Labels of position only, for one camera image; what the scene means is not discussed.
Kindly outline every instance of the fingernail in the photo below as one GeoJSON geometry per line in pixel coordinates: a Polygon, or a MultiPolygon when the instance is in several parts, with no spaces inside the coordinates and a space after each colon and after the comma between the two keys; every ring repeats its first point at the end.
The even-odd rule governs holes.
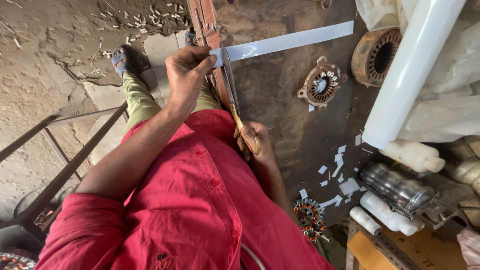
{"type": "Polygon", "coordinates": [[[216,54],[214,54],[214,55],[212,55],[212,56],[210,57],[210,61],[212,62],[213,65],[215,65],[215,63],[216,63],[216,54]]]}

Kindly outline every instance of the hand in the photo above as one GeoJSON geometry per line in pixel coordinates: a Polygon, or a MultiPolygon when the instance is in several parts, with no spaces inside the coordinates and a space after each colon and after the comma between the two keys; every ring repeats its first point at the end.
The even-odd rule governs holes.
{"type": "Polygon", "coordinates": [[[216,55],[209,55],[210,50],[205,46],[187,46],[167,57],[169,108],[184,110],[186,116],[195,109],[203,79],[211,74],[216,62],[216,55]]]}
{"type": "Polygon", "coordinates": [[[260,141],[260,153],[258,153],[258,155],[254,155],[244,146],[238,127],[235,129],[233,137],[237,138],[237,144],[239,145],[240,151],[243,152],[245,160],[250,161],[253,157],[255,161],[264,165],[271,162],[275,163],[275,155],[270,143],[267,127],[262,123],[254,121],[243,121],[243,125],[244,126],[241,130],[242,137],[249,145],[252,146],[253,151],[255,151],[256,147],[255,136],[257,136],[258,140],[260,141]]]}

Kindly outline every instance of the wooden table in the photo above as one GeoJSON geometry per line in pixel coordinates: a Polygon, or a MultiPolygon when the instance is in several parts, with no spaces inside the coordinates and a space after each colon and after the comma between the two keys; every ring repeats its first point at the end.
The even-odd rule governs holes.
{"type": "MultiPolygon", "coordinates": [[[[195,21],[194,9],[201,13],[205,23],[215,21],[218,33],[207,37],[212,48],[220,43],[225,47],[248,43],[354,20],[354,34],[294,49],[274,52],[232,62],[240,113],[243,120],[266,124],[287,193],[292,202],[300,198],[299,191],[306,189],[310,198],[325,202],[337,194],[338,176],[331,178],[338,148],[347,145],[344,165],[340,170],[346,180],[356,178],[354,168],[362,169],[378,152],[366,143],[355,146],[355,136],[363,130],[368,112],[373,106],[379,88],[360,85],[351,76],[350,62],[353,50],[367,32],[365,23],[352,0],[333,0],[330,8],[322,9],[313,0],[237,0],[228,4],[225,0],[189,0],[189,8],[195,21]],[[325,56],[337,65],[348,80],[324,110],[309,112],[304,99],[297,98],[315,61],[325,56]],[[362,148],[375,152],[370,154],[362,148]],[[325,165],[323,175],[318,170],[325,165]]],[[[222,103],[228,99],[219,70],[215,72],[216,89],[222,103]]],[[[348,216],[349,209],[360,199],[355,192],[352,201],[325,209],[325,223],[333,225],[348,216]]]]}

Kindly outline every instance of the pink cloth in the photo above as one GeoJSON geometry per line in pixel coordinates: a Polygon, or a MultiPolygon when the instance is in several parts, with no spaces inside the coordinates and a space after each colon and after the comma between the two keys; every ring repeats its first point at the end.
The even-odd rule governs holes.
{"type": "Polygon", "coordinates": [[[240,243],[267,269],[334,269],[263,193],[234,130],[226,111],[190,115],[125,207],[68,195],[36,269],[259,269],[240,243]]]}

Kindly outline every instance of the label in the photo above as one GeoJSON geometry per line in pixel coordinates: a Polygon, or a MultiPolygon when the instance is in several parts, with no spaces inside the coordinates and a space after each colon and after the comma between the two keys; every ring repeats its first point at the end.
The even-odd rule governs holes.
{"type": "Polygon", "coordinates": [[[382,201],[379,197],[375,195],[370,196],[370,198],[367,199],[367,203],[377,210],[382,216],[388,219],[393,216],[393,212],[388,207],[388,204],[382,201]]]}

